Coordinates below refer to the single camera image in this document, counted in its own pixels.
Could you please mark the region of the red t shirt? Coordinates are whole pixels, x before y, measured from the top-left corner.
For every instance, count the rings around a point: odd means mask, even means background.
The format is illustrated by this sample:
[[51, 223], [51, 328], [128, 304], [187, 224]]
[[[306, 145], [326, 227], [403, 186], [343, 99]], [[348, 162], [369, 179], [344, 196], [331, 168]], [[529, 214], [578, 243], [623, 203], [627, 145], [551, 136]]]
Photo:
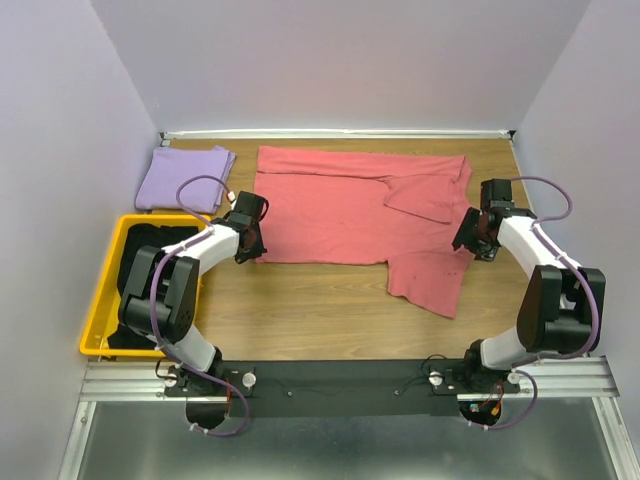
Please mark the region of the red t shirt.
[[471, 255], [452, 242], [470, 203], [463, 155], [260, 148], [262, 263], [387, 264], [389, 294], [453, 318]]

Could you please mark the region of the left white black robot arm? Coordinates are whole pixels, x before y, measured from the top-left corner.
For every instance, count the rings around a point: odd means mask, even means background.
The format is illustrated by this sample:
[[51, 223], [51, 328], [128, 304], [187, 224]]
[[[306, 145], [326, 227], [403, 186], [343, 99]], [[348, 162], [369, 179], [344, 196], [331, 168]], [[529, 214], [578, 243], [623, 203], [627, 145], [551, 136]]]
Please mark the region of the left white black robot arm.
[[200, 277], [227, 259], [242, 264], [265, 254], [260, 222], [268, 210], [266, 198], [242, 191], [231, 198], [224, 217], [208, 221], [197, 234], [162, 248], [143, 246], [134, 257], [119, 324], [152, 341], [201, 395], [233, 388], [224, 378], [222, 352], [195, 325]]

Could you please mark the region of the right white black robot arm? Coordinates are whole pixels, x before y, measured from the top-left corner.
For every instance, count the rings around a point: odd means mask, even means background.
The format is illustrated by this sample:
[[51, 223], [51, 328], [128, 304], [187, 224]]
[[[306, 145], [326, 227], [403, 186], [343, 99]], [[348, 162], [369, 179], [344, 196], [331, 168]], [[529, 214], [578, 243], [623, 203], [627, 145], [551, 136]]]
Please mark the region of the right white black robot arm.
[[562, 250], [543, 230], [545, 221], [515, 204], [511, 180], [490, 179], [454, 237], [454, 249], [480, 261], [509, 251], [528, 278], [514, 327], [466, 350], [456, 375], [471, 391], [485, 390], [515, 367], [582, 357], [599, 344], [606, 277]]

